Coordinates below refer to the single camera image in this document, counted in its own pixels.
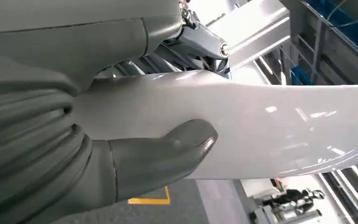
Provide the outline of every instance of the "factory floor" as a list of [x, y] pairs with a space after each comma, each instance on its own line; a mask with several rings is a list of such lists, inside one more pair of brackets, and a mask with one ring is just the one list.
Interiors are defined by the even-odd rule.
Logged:
[[239, 180], [182, 180], [53, 224], [249, 224], [256, 207]]

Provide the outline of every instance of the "car body panel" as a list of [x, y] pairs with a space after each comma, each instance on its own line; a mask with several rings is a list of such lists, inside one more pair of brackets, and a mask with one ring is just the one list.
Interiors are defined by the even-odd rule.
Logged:
[[358, 85], [247, 85], [205, 70], [123, 77], [95, 81], [76, 98], [74, 116], [94, 139], [159, 137], [190, 119], [209, 121], [219, 137], [189, 178], [305, 175], [358, 164]]

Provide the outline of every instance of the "cable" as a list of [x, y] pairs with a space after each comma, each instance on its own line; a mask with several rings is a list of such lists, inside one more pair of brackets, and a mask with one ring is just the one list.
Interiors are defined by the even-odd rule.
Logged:
[[358, 20], [355, 20], [355, 21], [352, 21], [352, 22], [348, 22], [348, 23], [345, 23], [345, 24], [341, 24], [341, 25], [330, 25], [329, 27], [346, 27], [346, 26], [350, 26], [350, 25], [353, 25], [353, 24], [356, 24], [358, 23]]
[[327, 21], [330, 20], [331, 16], [337, 11], [337, 9], [340, 8], [340, 6], [342, 6], [344, 3], [346, 3], [347, 0], [343, 0], [340, 4], [338, 4], [333, 11], [329, 14], [329, 16], [327, 16]]

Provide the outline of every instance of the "yellow floor marking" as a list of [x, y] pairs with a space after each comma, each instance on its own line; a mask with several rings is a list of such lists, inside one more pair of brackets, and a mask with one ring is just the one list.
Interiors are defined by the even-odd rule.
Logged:
[[128, 204], [171, 204], [171, 197], [169, 196], [168, 187], [165, 186], [165, 195], [164, 199], [157, 198], [131, 198], [128, 199]]

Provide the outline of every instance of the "robotic hand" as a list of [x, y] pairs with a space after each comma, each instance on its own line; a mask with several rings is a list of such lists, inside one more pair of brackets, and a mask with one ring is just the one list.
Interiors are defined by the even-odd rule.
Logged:
[[73, 108], [98, 71], [152, 52], [228, 77], [228, 45], [187, 13], [173, 0], [0, 0], [0, 223], [46, 224], [196, 169], [218, 137], [203, 119], [93, 140]]

